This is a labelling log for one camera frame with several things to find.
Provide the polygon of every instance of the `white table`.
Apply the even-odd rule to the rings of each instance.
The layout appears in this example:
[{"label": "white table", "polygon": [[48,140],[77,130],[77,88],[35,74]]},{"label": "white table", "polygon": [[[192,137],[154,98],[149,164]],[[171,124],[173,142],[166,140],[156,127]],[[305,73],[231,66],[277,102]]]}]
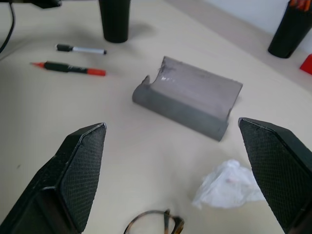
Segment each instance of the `white table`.
[{"label": "white table", "polygon": [[[166,208],[185,219],[186,234],[283,233],[265,201],[200,211],[191,200],[201,178],[221,162],[234,158],[249,167],[239,117],[289,128],[312,148],[312,77],[297,69],[305,54],[277,59],[264,52],[267,45],[260,39],[254,41],[263,46],[264,58],[298,77],[294,82],[160,0],[132,2],[130,39],[124,44],[103,40],[96,2],[66,2],[48,11],[30,5],[15,9],[16,29],[0,56],[0,221],[68,134],[106,122],[100,181],[84,233],[120,234],[140,212]],[[5,5],[0,16],[4,38],[10,26]],[[233,23],[244,32],[254,30]],[[62,42],[104,47],[108,55],[56,52],[54,45]],[[220,143],[132,103],[133,90],[147,74],[156,77],[164,55],[244,84]],[[104,68],[107,76],[48,72],[29,64],[46,60]]]}]

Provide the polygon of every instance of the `pen holder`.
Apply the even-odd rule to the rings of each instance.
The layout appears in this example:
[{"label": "pen holder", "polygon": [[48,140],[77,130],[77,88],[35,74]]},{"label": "pen holder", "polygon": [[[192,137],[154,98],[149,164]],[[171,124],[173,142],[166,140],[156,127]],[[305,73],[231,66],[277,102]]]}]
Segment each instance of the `pen holder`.
[{"label": "pen holder", "polygon": [[123,43],[128,40],[130,0],[98,0],[105,40]]},{"label": "pen holder", "polygon": [[312,13],[287,6],[284,17],[269,46],[269,53],[288,59],[312,28]]}]

